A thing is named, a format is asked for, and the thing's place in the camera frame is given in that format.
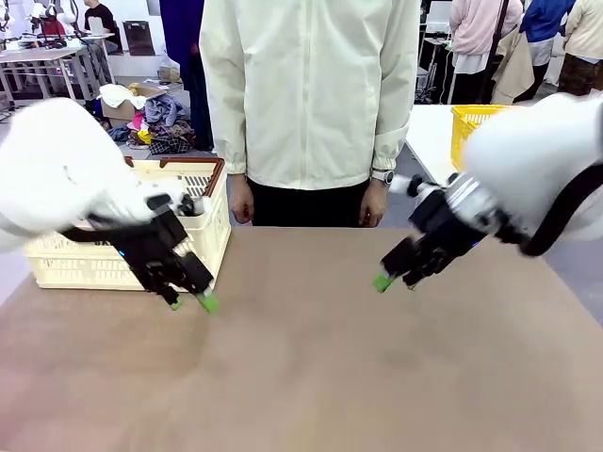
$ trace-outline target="person in pink sweater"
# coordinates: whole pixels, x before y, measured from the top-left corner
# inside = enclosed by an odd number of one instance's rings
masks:
[[[502,0],[452,0],[453,104],[475,104],[478,101],[501,6]],[[523,10],[521,0],[509,0],[502,26],[503,37],[519,25]]]

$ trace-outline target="camouflage pants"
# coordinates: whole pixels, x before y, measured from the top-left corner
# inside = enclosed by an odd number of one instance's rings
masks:
[[[595,87],[600,67],[601,62],[593,64],[577,56],[565,54],[558,92],[569,92],[575,96],[590,94],[591,89]]]

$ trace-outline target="blue jacket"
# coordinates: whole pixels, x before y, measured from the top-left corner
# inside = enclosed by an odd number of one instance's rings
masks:
[[[519,32],[526,32],[528,42],[554,38],[562,24],[563,15],[572,9],[574,3],[576,0],[533,0]]]
[[[192,45],[199,44],[204,0],[160,0],[159,5],[168,56],[180,64],[184,73]]]

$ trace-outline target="person's left hand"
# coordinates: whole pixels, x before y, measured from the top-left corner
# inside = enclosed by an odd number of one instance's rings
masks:
[[[387,210],[387,186],[377,179],[371,179],[360,206],[358,224],[365,228],[376,228]]]

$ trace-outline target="black shirt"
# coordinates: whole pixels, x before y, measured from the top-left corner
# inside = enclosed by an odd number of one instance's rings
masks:
[[[105,5],[99,5],[96,8],[89,8],[86,11],[86,22],[84,23],[84,26],[87,30],[90,30],[90,23],[89,23],[90,17],[100,18],[103,21],[103,28],[106,28],[107,30],[109,30],[110,33],[113,33],[115,35],[115,36],[111,36],[110,38],[107,38],[106,40],[110,40],[111,42],[114,42],[118,46],[120,45],[120,40],[118,40],[118,38],[117,38],[119,36],[120,30],[115,25],[115,20],[113,19],[113,14],[109,10],[109,8],[107,8]]]

